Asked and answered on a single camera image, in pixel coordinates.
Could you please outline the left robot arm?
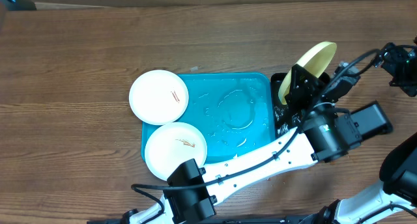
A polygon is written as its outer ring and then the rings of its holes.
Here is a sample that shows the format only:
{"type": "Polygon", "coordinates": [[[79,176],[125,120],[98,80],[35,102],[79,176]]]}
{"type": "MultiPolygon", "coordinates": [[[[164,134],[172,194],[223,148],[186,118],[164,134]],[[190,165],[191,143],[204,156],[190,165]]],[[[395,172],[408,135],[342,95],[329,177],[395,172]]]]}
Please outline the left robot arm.
{"type": "Polygon", "coordinates": [[[131,210],[122,223],[198,223],[215,214],[214,207],[238,190],[268,177],[330,162],[360,146],[362,141],[392,131],[392,125],[378,102],[356,111],[327,107],[350,91],[360,77],[350,66],[338,67],[327,82],[299,65],[291,69],[289,109],[298,99],[307,103],[297,127],[275,141],[241,157],[198,166],[190,159],[168,177],[156,204],[147,210],[131,210]]]}

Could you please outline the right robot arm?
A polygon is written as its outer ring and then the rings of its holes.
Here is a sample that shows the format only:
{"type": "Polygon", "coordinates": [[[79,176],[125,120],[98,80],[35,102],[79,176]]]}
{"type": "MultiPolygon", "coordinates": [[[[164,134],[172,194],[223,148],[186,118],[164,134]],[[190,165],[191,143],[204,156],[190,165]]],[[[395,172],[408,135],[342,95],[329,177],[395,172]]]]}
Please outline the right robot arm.
{"type": "MultiPolygon", "coordinates": [[[[416,96],[416,44],[387,43],[359,76],[371,66],[380,65],[391,76],[391,87],[416,96]]],[[[301,223],[376,223],[392,214],[416,213],[416,135],[412,135],[387,155],[381,165],[379,181],[354,197],[336,200],[301,223]]]]}

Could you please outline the yellow green plate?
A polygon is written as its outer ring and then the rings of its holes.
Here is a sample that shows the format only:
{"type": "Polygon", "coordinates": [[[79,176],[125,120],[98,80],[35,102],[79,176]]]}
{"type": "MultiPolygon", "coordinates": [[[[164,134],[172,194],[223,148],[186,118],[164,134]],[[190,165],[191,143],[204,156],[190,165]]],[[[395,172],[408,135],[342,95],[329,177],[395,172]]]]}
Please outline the yellow green plate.
{"type": "MultiPolygon", "coordinates": [[[[326,70],[327,66],[332,61],[337,50],[337,44],[334,42],[320,42],[308,50],[296,64],[304,68],[310,74],[315,77],[320,75],[326,70]]],[[[283,105],[286,105],[285,96],[289,94],[291,83],[291,69],[286,74],[281,83],[278,91],[278,98],[283,105]]]]}

